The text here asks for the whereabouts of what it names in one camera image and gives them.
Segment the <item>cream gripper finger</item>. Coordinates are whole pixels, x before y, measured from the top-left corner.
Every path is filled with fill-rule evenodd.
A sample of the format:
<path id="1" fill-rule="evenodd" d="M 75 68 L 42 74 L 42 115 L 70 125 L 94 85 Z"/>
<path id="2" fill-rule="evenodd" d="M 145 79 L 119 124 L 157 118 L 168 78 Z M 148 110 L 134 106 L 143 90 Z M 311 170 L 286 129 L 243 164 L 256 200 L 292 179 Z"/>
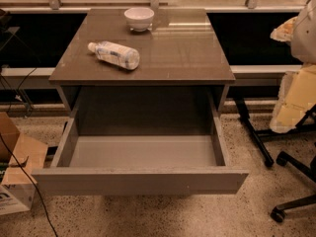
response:
<path id="1" fill-rule="evenodd" d="M 316 65 L 304 64 L 296 72 L 286 72 L 281 80 L 270 129 L 287 133 L 316 105 Z"/>
<path id="2" fill-rule="evenodd" d="M 271 32 L 270 38 L 276 41 L 287 42 L 292 40 L 294 24 L 297 20 L 297 17 L 292 17 L 289 20 L 285 21 L 283 24 L 278 26 L 276 29 L 273 29 Z"/>

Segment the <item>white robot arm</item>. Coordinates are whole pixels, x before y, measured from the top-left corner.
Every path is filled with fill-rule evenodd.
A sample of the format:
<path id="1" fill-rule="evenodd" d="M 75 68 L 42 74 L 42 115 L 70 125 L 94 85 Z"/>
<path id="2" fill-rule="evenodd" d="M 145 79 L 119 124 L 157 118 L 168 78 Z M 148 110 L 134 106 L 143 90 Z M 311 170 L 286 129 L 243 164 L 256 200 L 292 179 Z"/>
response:
<path id="1" fill-rule="evenodd" d="M 270 122 L 273 132 L 287 133 L 316 105 L 316 0 L 274 29 L 271 38 L 289 42 L 291 55 L 302 62 L 297 72 L 284 74 Z"/>

